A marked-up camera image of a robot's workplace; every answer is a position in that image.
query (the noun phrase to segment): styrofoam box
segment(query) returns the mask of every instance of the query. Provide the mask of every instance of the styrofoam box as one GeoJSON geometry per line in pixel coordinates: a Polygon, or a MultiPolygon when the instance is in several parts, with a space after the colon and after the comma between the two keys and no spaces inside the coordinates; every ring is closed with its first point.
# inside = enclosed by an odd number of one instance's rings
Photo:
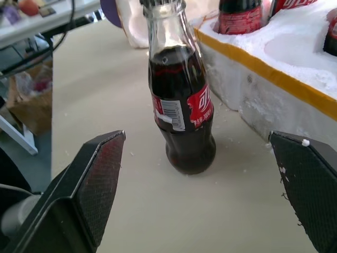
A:
{"type": "Polygon", "coordinates": [[[213,31],[217,13],[193,21],[213,92],[267,140],[277,130],[337,150],[337,57],[323,52],[335,0],[281,10],[244,35],[213,31]]]}

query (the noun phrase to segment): cable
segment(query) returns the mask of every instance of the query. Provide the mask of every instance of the cable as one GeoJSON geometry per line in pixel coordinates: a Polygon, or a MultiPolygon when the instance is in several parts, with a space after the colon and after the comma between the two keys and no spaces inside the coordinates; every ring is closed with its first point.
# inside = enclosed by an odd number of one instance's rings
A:
{"type": "Polygon", "coordinates": [[[70,15],[69,23],[66,26],[65,31],[63,32],[63,35],[62,35],[61,39],[57,42],[57,44],[55,45],[55,47],[52,48],[52,49],[50,49],[48,52],[46,52],[46,54],[44,55],[44,57],[42,57],[37,62],[34,62],[33,64],[31,64],[29,66],[26,66],[26,67],[23,67],[23,68],[20,68],[20,69],[17,69],[17,70],[13,70],[13,71],[5,74],[5,75],[0,75],[0,80],[8,78],[8,77],[10,77],[12,75],[18,74],[20,72],[26,71],[28,69],[31,69],[31,68],[35,67],[36,65],[39,65],[45,59],[47,59],[49,56],[51,56],[53,54],[53,52],[63,43],[63,41],[65,40],[65,38],[66,38],[66,36],[68,34],[68,31],[70,30],[70,28],[73,25],[73,21],[74,21],[73,19],[74,19],[74,16],[75,16],[75,7],[76,7],[75,6],[75,0],[71,0],[71,1],[72,1],[72,12],[71,12],[71,15],[70,15]]]}
{"type": "Polygon", "coordinates": [[[2,189],[7,189],[7,190],[12,190],[12,191],[20,191],[20,192],[26,193],[26,194],[28,194],[28,195],[30,195],[30,196],[33,196],[33,195],[34,195],[34,194],[32,194],[31,192],[26,191],[26,190],[24,190],[24,189],[21,189],[21,188],[19,188],[19,187],[8,186],[8,185],[2,184],[2,183],[0,183],[0,188],[2,188],[2,189]]]}
{"type": "Polygon", "coordinates": [[[29,62],[31,62],[32,60],[34,60],[35,58],[38,58],[38,57],[41,57],[43,56],[45,53],[48,53],[49,50],[52,50],[53,49],[53,42],[52,40],[50,39],[45,39],[46,42],[48,43],[48,47],[43,49],[43,50],[40,50],[38,51],[37,53],[34,53],[33,55],[30,55],[24,59],[22,59],[22,61],[6,68],[6,70],[4,70],[2,72],[2,74],[6,75],[7,73],[11,73],[13,70],[16,70],[18,67],[21,67],[29,62]]]}

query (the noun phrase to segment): plastic bag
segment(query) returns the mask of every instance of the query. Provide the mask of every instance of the plastic bag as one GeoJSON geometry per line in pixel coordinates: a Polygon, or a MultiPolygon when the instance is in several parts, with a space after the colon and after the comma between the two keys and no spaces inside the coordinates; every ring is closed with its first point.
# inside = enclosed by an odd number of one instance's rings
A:
{"type": "Polygon", "coordinates": [[[43,65],[40,72],[34,79],[34,92],[40,93],[52,87],[53,70],[43,65]]]}
{"type": "Polygon", "coordinates": [[[43,65],[33,79],[27,72],[15,75],[16,87],[22,98],[37,96],[52,87],[53,70],[43,65]]]}
{"type": "Polygon", "coordinates": [[[34,81],[27,72],[21,72],[15,75],[16,88],[20,96],[28,97],[34,90],[34,81]]]}

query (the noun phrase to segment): floor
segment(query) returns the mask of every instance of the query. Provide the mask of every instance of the floor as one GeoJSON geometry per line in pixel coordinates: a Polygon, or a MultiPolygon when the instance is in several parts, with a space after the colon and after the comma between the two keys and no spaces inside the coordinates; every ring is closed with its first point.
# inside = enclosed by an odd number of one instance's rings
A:
{"type": "MultiPolygon", "coordinates": [[[[44,48],[47,44],[37,39],[39,47],[44,48]]],[[[15,44],[16,49],[24,55],[26,45],[24,42],[15,44]]],[[[0,70],[10,66],[20,60],[19,55],[8,48],[0,51],[0,70]]],[[[0,95],[7,97],[7,88],[0,81],[0,95]]],[[[43,192],[51,181],[51,158],[52,158],[52,133],[48,132],[42,136],[35,137],[35,144],[39,150],[36,156],[30,155],[19,144],[13,141],[5,132],[0,133],[0,147],[10,156],[20,169],[22,175],[31,185],[33,192],[43,192]]]]}

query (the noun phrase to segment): bottle cap opening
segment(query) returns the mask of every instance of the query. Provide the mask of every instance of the bottle cap opening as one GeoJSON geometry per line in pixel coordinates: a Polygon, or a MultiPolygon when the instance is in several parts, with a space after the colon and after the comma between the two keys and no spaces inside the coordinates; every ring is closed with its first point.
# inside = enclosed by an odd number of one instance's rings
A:
{"type": "Polygon", "coordinates": [[[152,8],[159,5],[171,4],[176,2],[176,0],[140,0],[141,5],[146,8],[152,8]]]}

